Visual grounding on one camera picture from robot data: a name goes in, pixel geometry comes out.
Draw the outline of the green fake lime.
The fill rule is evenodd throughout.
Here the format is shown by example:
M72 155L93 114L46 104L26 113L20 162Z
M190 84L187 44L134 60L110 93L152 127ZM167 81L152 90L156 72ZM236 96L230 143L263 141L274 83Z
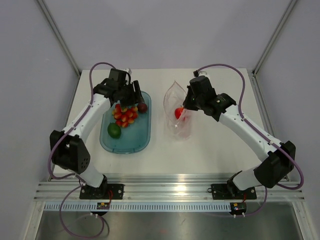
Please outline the green fake lime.
M116 124L111 122L107 127L108 135L113 139L119 139L122 134L121 128Z

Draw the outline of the clear pink zip top bag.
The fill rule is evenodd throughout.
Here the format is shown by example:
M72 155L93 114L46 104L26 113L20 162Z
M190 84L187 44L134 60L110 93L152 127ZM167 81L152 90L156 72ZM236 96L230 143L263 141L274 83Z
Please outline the clear pink zip top bag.
M177 141L186 140L191 136L192 112L183 106L186 96L186 91L174 81L163 98L165 131Z

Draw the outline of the red yellow fake apple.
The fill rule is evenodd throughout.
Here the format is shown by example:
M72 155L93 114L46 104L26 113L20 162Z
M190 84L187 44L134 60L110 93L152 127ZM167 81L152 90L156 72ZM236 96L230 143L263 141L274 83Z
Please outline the red yellow fake apple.
M178 120L181 117L181 115L183 114L183 111L184 111L184 107L183 106L177 107L174 110L174 116L175 116L176 120Z

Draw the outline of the red strawberry bunch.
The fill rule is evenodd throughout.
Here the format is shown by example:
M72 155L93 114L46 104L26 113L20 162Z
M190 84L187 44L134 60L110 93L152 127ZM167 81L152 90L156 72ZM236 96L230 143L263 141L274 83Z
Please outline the red strawberry bunch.
M117 103L112 110L112 116L115 124L121 128L127 128L138 118L138 107L136 105L130 107L122 107Z

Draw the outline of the dark purple fake plum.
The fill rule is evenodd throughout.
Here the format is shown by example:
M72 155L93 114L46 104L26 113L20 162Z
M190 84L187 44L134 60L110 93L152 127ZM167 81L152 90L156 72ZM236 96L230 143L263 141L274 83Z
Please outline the dark purple fake plum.
M137 104L137 110L139 113L144 114L148 111L148 106L146 103L141 102Z

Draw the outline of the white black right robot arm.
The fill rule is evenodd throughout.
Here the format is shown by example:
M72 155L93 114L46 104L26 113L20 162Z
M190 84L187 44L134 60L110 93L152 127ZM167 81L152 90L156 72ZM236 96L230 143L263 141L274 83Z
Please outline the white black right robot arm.
M290 141L283 143L251 123L228 94L216 94L208 77L201 75L190 80L183 106L187 110L202 110L232 130L261 161L228 179L226 190L231 198L239 198L246 190L257 186L271 189L293 170L295 145Z

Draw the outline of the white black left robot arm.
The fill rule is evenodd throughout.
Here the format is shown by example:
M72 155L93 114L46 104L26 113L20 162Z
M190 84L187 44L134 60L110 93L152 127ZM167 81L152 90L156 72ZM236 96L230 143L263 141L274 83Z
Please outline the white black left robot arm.
M50 136L48 171L52 165L69 171L82 183L83 199L111 198L108 178L91 162L86 141L94 126L115 103L127 107L143 101L139 82L131 80L126 70L111 68L109 76L96 86L90 86L90 99L79 115L63 130L54 130Z

